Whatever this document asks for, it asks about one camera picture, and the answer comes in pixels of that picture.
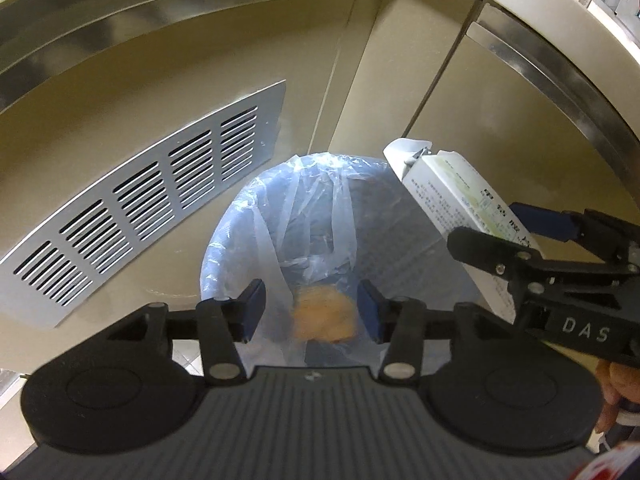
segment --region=white lettering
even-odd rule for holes
[[[564,322],[562,331],[567,332],[569,334],[574,331],[574,328],[575,328],[575,319],[573,317],[568,317]]]
[[[581,335],[587,336],[587,339],[591,337],[591,323],[587,323],[587,326],[580,330],[578,337]]]
[[[607,335],[609,335],[610,328],[608,326],[603,326],[600,329],[600,335],[596,339],[598,343],[604,343],[607,340]]]

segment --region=hand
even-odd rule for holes
[[[640,404],[640,370],[618,363],[599,361],[596,377],[602,386],[604,407],[595,427],[597,433],[609,431],[618,416],[622,397]]]

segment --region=ventilation panel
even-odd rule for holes
[[[89,186],[0,260],[0,310],[52,328],[159,237],[269,160],[285,82],[165,137]]]

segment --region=transparent plastic bag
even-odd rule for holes
[[[356,335],[336,344],[292,336],[293,291],[304,286],[335,285],[355,300],[367,278],[387,297],[441,310],[479,298],[386,162],[329,153],[266,170],[223,215],[202,264],[202,298],[234,298],[254,278],[264,281],[267,303],[252,340],[237,345],[248,373],[255,365],[368,365],[377,373],[386,345],[375,344],[360,320]],[[446,344],[428,344],[423,371],[448,357]]]

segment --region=vent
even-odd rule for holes
[[[195,204],[216,189],[210,130],[171,150],[169,158],[182,208]]]
[[[217,110],[120,165],[0,260],[0,308],[50,328],[192,212],[273,155],[285,82]]]
[[[51,242],[44,242],[14,269],[27,285],[63,306],[71,303],[92,282]]]

